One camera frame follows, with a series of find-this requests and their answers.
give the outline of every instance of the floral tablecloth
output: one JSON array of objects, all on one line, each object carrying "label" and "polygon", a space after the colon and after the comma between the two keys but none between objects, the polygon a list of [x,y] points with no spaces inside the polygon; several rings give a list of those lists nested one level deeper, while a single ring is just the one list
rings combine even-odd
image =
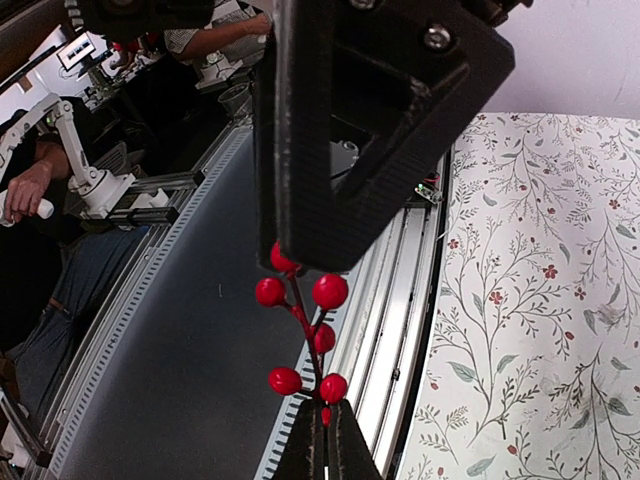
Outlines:
[{"label": "floral tablecloth", "polygon": [[399,480],[640,479],[640,122],[482,114]]}]

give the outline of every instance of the human arm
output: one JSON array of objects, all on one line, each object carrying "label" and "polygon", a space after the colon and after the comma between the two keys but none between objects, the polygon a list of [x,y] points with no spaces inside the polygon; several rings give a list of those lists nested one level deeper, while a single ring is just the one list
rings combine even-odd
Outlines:
[{"label": "human arm", "polygon": [[240,22],[219,25],[210,30],[198,30],[182,52],[172,52],[179,61],[204,58],[248,35],[267,35],[271,23],[265,14]]},{"label": "human arm", "polygon": [[35,215],[51,181],[64,180],[70,174],[64,149],[57,143],[38,141],[33,165],[9,182],[5,219],[18,223],[24,216]]}]

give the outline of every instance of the artificial berry sprig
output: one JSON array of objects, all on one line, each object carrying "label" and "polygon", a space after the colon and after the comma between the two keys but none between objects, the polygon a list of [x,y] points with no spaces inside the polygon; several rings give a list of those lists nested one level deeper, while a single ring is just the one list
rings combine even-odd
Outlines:
[{"label": "artificial berry sprig", "polygon": [[[324,323],[329,310],[342,306],[349,296],[349,287],[344,278],[332,273],[322,276],[313,286],[312,296],[320,307],[320,316],[313,324],[304,308],[297,274],[300,265],[282,255],[278,242],[271,249],[271,263],[276,270],[284,274],[284,278],[291,286],[294,303],[287,302],[287,288],[280,278],[263,278],[256,286],[256,299],[268,308],[284,307],[300,323],[313,364],[315,386],[312,391],[302,388],[302,378],[295,370],[288,367],[273,369],[269,375],[269,385],[280,395],[302,393],[323,400],[328,405],[339,403],[347,394],[347,381],[337,373],[323,376],[324,356],[336,344],[336,334],[329,325]],[[331,411],[325,407],[322,411],[322,421],[329,425]]]}]

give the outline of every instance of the metal screw head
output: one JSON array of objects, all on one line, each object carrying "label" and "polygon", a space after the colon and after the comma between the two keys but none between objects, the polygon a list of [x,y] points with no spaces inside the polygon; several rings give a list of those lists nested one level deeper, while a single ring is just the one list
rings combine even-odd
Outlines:
[{"label": "metal screw head", "polygon": [[371,10],[376,6],[375,0],[349,0],[349,3],[358,10]]},{"label": "metal screw head", "polygon": [[424,44],[431,50],[441,52],[451,45],[451,34],[442,25],[431,25],[424,34]]}]

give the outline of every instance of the white device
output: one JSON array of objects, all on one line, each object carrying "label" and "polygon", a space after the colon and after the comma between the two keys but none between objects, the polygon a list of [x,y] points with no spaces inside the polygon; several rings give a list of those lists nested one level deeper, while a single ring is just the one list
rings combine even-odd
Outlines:
[{"label": "white device", "polygon": [[83,33],[60,50],[57,55],[65,70],[69,71],[95,51],[96,47],[89,35]]},{"label": "white device", "polygon": [[[99,170],[87,163],[78,132],[73,124],[73,107],[70,102],[62,100],[55,94],[47,95],[20,118],[13,127],[7,130],[0,141],[0,181],[7,170],[13,150],[20,145],[25,134],[42,119],[48,125],[54,126],[60,134],[69,165],[73,171],[73,176],[69,179],[67,186],[71,192],[77,193],[87,204],[81,216],[86,219],[106,218],[136,178],[132,174],[115,176],[109,170]],[[0,192],[1,210],[4,210],[5,198],[6,191]],[[153,203],[144,198],[140,199],[137,205],[138,208],[149,208],[165,206],[167,202],[166,194],[159,191]],[[53,205],[43,199],[38,207],[38,215],[42,218],[48,218],[52,213]],[[12,223],[4,221],[0,222],[0,225],[8,227]]]}]

